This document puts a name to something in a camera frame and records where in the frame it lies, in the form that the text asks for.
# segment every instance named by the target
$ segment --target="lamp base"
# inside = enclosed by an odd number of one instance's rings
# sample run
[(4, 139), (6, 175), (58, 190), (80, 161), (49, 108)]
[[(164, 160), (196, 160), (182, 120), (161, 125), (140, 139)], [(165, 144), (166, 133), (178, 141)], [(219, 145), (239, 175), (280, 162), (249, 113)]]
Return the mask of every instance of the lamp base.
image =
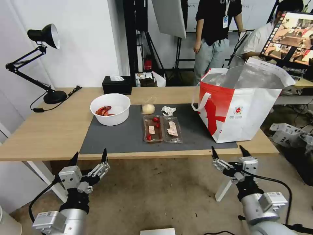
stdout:
[(64, 91), (48, 91), (43, 97), (43, 100), (47, 104), (57, 104), (65, 101), (67, 94)]

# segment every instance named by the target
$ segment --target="computer monitor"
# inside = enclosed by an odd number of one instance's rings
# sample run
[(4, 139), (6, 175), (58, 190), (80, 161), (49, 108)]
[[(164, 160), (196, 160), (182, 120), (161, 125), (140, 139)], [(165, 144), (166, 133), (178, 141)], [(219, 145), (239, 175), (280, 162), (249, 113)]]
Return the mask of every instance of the computer monitor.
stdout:
[(268, 38), (261, 56), (278, 65), (308, 68), (313, 64), (313, 15), (284, 12)]

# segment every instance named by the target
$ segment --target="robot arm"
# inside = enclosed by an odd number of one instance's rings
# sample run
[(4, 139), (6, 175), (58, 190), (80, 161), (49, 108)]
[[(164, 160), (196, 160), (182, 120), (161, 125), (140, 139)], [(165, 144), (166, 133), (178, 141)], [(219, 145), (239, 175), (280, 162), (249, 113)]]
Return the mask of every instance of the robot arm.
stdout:
[(66, 203), (60, 206), (59, 211), (39, 213), (33, 223), (33, 228), (43, 234), (50, 235), (84, 235), (85, 219), (89, 213), (89, 194), (93, 187), (108, 172), (110, 165), (106, 149), (103, 152), (101, 163), (86, 175), (83, 175), (76, 165), (78, 152), (58, 174), (57, 181), (62, 182), (68, 192)]
[(287, 205), (287, 200), (280, 192), (264, 193), (258, 187), (254, 178), (249, 175), (256, 174), (258, 161), (242, 146), (240, 149), (243, 156), (238, 162), (227, 163), (219, 159), (214, 148), (212, 158), (215, 168), (231, 177), (232, 183), (236, 184), (239, 191), (238, 199), (243, 205), (244, 219), (249, 224), (251, 234), (295, 234), (284, 225), (275, 222), (280, 218), (278, 212)]

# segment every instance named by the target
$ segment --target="black tissue box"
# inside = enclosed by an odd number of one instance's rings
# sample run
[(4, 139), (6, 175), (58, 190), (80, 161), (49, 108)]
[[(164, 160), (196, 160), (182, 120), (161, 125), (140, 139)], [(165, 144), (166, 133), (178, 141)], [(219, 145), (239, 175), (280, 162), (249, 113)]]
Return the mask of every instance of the black tissue box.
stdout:
[(120, 93), (124, 95), (130, 95), (132, 85), (130, 76), (121, 76), (124, 81), (111, 81), (110, 76), (106, 76), (102, 82), (103, 92), (109, 93)]

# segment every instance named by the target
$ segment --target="lamp arm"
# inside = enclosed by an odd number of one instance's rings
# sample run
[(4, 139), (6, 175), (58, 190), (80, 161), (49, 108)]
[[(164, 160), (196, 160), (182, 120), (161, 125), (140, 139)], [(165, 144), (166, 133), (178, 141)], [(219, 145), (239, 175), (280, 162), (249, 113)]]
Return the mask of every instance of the lamp arm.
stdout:
[[(21, 61), (22, 59), (26, 58), (27, 56), (37, 52), (37, 51), (40, 51), (41, 54), (35, 56), (34, 58), (30, 59), (30, 60), (25, 60), (25, 61)], [(54, 90), (51, 88), (51, 86), (46, 86), (44, 84), (42, 84), (40, 81), (38, 80), (35, 80), (29, 76), (27, 76), (26, 74), (22, 73), (19, 71), (19, 69), (27, 64), (29, 64), (30, 62), (34, 61), (35, 59), (43, 56), (44, 54), (46, 54), (46, 51), (47, 51), (47, 47), (44, 46), (44, 45), (40, 45), (39, 47), (37, 47), (35, 50), (27, 53), (26, 55), (22, 56), (21, 58), (11, 62), (11, 63), (8, 63), (6, 64), (6, 69), (9, 70), (10, 72), (12, 73), (15, 73), (16, 75), (26, 79), (27, 81), (39, 86), (40, 88), (46, 90), (47, 92), (53, 92)]]

